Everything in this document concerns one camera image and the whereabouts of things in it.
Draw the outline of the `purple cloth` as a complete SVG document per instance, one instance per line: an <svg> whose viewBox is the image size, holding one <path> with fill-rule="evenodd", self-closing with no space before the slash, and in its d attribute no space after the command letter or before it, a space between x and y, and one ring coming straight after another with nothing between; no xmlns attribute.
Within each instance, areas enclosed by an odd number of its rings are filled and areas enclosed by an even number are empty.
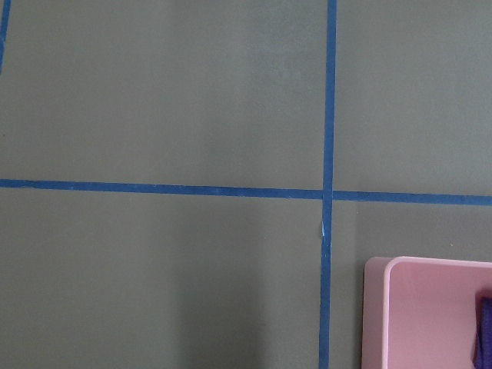
<svg viewBox="0 0 492 369"><path fill-rule="evenodd" d="M480 302L480 321L477 330L476 355L474 367L476 369L491 369L491 298L482 298Z"/></svg>

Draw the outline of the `red plastic bin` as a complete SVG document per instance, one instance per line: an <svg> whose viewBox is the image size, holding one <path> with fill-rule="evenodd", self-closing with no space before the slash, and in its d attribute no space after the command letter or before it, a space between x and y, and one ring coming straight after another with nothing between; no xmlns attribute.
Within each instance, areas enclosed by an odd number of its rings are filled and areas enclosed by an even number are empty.
<svg viewBox="0 0 492 369"><path fill-rule="evenodd" d="M472 368L491 264L370 258L364 266L363 368Z"/></svg>

